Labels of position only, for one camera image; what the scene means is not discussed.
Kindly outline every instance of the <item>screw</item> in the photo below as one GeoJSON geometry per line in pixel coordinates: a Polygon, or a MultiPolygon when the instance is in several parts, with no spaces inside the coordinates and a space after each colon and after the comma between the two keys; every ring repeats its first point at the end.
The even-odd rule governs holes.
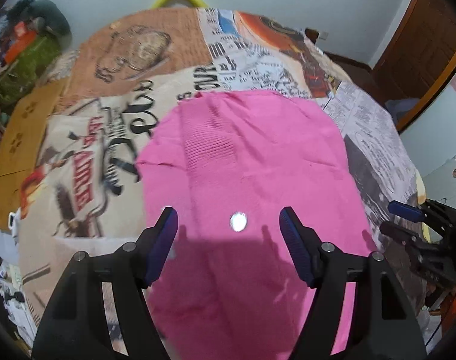
{"type": "Polygon", "coordinates": [[[333,245],[331,242],[324,242],[321,244],[321,248],[330,253],[331,251],[334,251],[335,250],[335,245],[333,245]]]}
{"type": "Polygon", "coordinates": [[[372,257],[374,260],[376,261],[383,261],[385,259],[385,257],[383,256],[383,254],[381,254],[380,252],[378,251],[374,251],[372,253],[372,257]]]}
{"type": "Polygon", "coordinates": [[[78,251],[75,253],[74,255],[74,258],[76,261],[81,261],[82,259],[84,259],[86,257],[86,253],[83,252],[83,251],[78,251]]]}
{"type": "Polygon", "coordinates": [[[134,242],[127,242],[123,245],[124,251],[133,251],[136,249],[136,244],[134,242]]]}

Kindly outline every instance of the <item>black lettering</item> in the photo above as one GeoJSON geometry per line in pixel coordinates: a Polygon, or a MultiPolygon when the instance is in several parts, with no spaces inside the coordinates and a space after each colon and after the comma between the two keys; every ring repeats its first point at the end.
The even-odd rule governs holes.
{"type": "Polygon", "coordinates": [[[136,148],[134,147],[133,142],[131,142],[130,139],[113,138],[109,142],[107,148],[105,149],[104,158],[106,156],[109,157],[108,170],[107,170],[107,172],[103,172],[102,181],[103,181],[103,184],[114,195],[119,196],[121,194],[121,192],[123,192],[123,186],[119,186],[117,184],[116,178],[113,177],[113,171],[114,171],[113,167],[116,167],[118,169],[124,170],[125,172],[128,172],[128,173],[136,176],[136,180],[135,180],[136,183],[138,181],[140,181],[140,175],[139,175],[139,173],[136,170],[136,167],[134,165],[134,162],[136,160],[136,157],[138,156],[138,153],[136,152],[136,148]],[[130,153],[132,155],[132,163],[124,161],[124,160],[116,158],[116,157],[110,157],[109,156],[109,154],[114,153],[113,149],[114,149],[114,146],[116,146],[116,145],[125,145],[129,149],[129,151],[130,151],[130,153]]]}
{"type": "Polygon", "coordinates": [[[151,130],[155,128],[158,125],[158,118],[153,115],[151,112],[146,112],[147,114],[150,114],[153,119],[154,123],[153,124],[146,124],[146,121],[140,117],[137,117],[136,119],[133,119],[129,125],[129,129],[133,134],[142,134],[143,132],[146,132],[148,136],[151,138],[152,132],[151,130]]]}
{"type": "Polygon", "coordinates": [[[219,88],[221,85],[218,84],[218,83],[202,83],[202,82],[198,82],[198,83],[195,83],[195,90],[196,91],[208,91],[210,89],[215,89],[215,88],[219,88]]]}
{"type": "Polygon", "coordinates": [[[243,42],[243,40],[238,41],[238,42],[236,40],[234,40],[233,43],[236,45],[238,50],[246,49],[248,47],[248,43],[243,42]]]}
{"type": "Polygon", "coordinates": [[[133,89],[135,92],[137,91],[145,91],[145,90],[150,90],[152,91],[153,90],[153,81],[151,81],[150,79],[146,80],[146,81],[140,81],[138,83],[138,86],[133,89]]]}
{"type": "Polygon", "coordinates": [[[147,109],[150,109],[154,105],[154,99],[152,99],[146,93],[141,93],[135,97],[135,100],[140,100],[140,99],[146,99],[146,100],[148,100],[148,103],[147,104],[135,104],[135,105],[140,105],[141,107],[143,107],[143,105],[148,105],[147,109]]]}
{"type": "Polygon", "coordinates": [[[211,43],[208,45],[208,50],[213,58],[218,58],[225,54],[225,49],[220,42],[211,43]]]}
{"type": "Polygon", "coordinates": [[[194,73],[206,73],[207,71],[216,71],[217,68],[213,64],[207,66],[199,66],[195,68],[194,73]]]}
{"type": "Polygon", "coordinates": [[[218,81],[218,76],[216,74],[194,74],[193,77],[196,79],[205,79],[203,80],[204,83],[218,81]]]}

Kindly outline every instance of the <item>pink cloth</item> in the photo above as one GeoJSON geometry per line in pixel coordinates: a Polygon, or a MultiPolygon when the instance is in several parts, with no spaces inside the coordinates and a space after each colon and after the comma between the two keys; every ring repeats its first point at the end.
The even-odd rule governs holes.
{"type": "MultiPolygon", "coordinates": [[[[285,360],[314,290],[296,274],[278,216],[292,206],[322,241],[371,250],[362,201],[337,126],[312,101],[273,91],[204,93],[161,121],[137,160],[148,226],[179,215],[174,257],[148,301],[182,360],[285,360]],[[241,232],[230,217],[244,212],[241,232]]],[[[337,341],[349,333],[347,285],[337,341]]]]}

